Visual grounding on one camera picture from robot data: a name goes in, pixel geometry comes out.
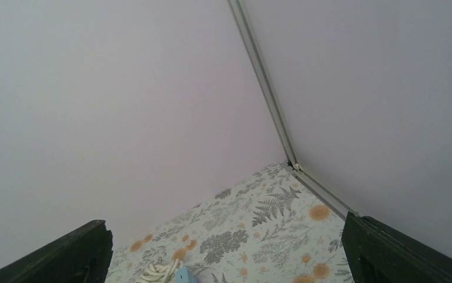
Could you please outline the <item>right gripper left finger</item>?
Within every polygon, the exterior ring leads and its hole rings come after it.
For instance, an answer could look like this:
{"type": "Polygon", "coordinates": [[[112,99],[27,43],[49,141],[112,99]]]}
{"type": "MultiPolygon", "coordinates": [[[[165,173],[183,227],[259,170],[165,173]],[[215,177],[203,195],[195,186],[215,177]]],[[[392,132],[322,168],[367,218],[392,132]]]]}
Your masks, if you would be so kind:
{"type": "Polygon", "coordinates": [[[105,220],[92,220],[0,269],[0,282],[104,282],[113,255],[105,220]]]}

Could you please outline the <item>light blue cube plug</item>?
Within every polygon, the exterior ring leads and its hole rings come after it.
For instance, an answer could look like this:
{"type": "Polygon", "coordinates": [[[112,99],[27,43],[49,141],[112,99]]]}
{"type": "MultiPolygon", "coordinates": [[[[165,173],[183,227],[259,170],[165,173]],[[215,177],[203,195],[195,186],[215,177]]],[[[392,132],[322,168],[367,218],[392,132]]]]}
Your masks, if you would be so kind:
{"type": "Polygon", "coordinates": [[[176,270],[174,280],[175,283],[200,283],[198,277],[185,266],[176,270]]]}

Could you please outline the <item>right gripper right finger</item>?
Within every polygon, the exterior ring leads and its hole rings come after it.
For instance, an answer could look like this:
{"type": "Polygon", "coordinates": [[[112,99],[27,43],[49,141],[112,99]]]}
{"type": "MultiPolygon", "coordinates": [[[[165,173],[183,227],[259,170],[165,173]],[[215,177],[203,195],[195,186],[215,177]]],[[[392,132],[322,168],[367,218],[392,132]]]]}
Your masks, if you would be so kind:
{"type": "Polygon", "coordinates": [[[370,216],[348,212],[342,243],[355,282],[452,282],[452,258],[370,216]]]}

